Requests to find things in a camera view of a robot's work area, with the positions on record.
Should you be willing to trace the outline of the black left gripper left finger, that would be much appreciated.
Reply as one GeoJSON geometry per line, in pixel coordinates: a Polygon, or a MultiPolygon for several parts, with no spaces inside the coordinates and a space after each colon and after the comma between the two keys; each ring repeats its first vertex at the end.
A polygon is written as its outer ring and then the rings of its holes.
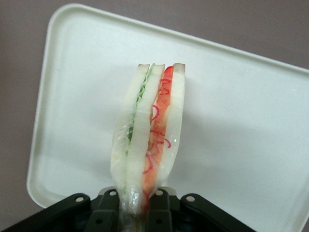
{"type": "Polygon", "coordinates": [[[115,232],[119,196],[115,189],[102,189],[95,199],[73,194],[5,229],[5,232],[115,232]]]}

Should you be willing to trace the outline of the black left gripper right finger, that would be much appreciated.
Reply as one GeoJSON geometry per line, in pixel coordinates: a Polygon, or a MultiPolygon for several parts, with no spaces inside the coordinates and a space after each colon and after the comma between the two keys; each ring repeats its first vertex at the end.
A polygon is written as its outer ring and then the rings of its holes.
{"type": "Polygon", "coordinates": [[[202,196],[180,199],[172,188],[160,188],[149,199],[148,232],[253,232],[254,230],[202,196]]]}

